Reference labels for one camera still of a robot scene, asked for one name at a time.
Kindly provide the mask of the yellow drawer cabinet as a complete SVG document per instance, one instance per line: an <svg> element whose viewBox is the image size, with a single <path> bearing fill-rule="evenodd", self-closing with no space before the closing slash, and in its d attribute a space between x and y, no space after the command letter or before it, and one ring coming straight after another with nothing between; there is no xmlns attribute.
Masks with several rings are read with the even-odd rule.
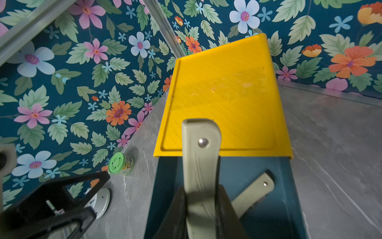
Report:
<svg viewBox="0 0 382 239"><path fill-rule="evenodd" d="M176 60L155 157L182 155L186 119L219 126L221 156L293 157L265 34Z"/></svg>

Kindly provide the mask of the olive knife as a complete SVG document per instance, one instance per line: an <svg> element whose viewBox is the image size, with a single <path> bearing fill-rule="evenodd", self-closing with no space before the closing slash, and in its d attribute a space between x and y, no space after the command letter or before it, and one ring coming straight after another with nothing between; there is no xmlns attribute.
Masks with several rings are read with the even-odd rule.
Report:
<svg viewBox="0 0 382 239"><path fill-rule="evenodd" d="M254 204L271 193L274 188L273 179L264 172L231 202L236 216L241 218Z"/></svg>
<svg viewBox="0 0 382 239"><path fill-rule="evenodd" d="M222 136L209 119L182 122L182 161L190 239L215 239L215 196Z"/></svg>

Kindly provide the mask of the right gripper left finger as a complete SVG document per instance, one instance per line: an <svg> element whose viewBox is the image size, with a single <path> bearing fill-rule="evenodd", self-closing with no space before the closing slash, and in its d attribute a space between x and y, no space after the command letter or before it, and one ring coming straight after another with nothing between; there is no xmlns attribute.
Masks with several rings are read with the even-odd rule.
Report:
<svg viewBox="0 0 382 239"><path fill-rule="evenodd" d="M187 239L187 197L184 186L173 201L153 239Z"/></svg>

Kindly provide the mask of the teal top drawer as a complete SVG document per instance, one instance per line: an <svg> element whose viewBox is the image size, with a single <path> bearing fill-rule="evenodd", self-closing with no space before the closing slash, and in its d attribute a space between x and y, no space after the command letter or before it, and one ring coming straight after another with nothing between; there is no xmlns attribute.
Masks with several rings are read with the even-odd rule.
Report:
<svg viewBox="0 0 382 239"><path fill-rule="evenodd" d="M240 219L252 239L306 239L308 237L287 157L222 157L219 182L234 200L263 173L275 187ZM183 186L181 157L160 157L144 237L160 228L176 191Z"/></svg>

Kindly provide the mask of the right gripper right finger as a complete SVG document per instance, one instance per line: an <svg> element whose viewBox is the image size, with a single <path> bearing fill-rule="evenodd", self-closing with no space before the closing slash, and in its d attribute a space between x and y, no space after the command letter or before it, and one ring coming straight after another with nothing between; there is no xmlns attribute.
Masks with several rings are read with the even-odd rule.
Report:
<svg viewBox="0 0 382 239"><path fill-rule="evenodd" d="M218 186L216 195L216 238L249 238L233 209L225 188L222 185Z"/></svg>

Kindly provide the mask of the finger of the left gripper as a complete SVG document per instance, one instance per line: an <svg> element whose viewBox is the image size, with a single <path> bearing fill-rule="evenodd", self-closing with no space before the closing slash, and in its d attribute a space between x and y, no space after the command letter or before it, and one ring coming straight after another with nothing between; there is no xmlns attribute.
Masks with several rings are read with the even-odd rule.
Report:
<svg viewBox="0 0 382 239"><path fill-rule="evenodd" d="M19 239L80 239L96 219L91 207L75 209L18 229Z"/></svg>
<svg viewBox="0 0 382 239"><path fill-rule="evenodd" d="M67 189L67 186L96 179L96 185L82 199L74 198ZM55 209L63 209L65 213L82 209L109 179L109 173L102 171L46 181L1 213L1 227L21 227L55 216L47 201L51 202Z"/></svg>

